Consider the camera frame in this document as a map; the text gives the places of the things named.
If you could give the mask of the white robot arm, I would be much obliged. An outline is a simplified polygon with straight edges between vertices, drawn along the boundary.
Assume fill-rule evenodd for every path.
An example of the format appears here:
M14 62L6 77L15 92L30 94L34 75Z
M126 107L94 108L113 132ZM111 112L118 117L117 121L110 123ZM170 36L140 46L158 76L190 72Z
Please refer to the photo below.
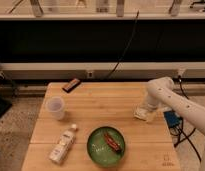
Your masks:
M163 103L175 110L205 136L205 107L173 92L174 82L170 77L153 79L147 82L145 105L149 111ZM205 150L199 171L205 171Z

